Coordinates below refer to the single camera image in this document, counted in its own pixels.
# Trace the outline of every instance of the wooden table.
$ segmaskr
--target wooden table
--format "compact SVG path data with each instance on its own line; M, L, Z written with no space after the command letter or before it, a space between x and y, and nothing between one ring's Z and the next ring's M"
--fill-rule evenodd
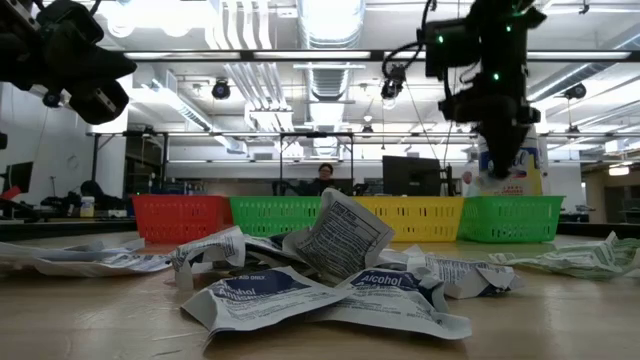
M135 236L102 237L118 243ZM97 237L25 244L67 246ZM401 250L408 245L394 246ZM482 258L496 251L540 253L550 244L421 246L443 255ZM109 279L5 277L0 278L0 358L640 358L640 280L592 282L520 269L518 273L526 280L524 289L494 298L449 301L453 314L472 321L473 336L463 341L344 323L288 322L250 333L221 334L206 349L205 329L180 312L193 292L165 284L172 271Z

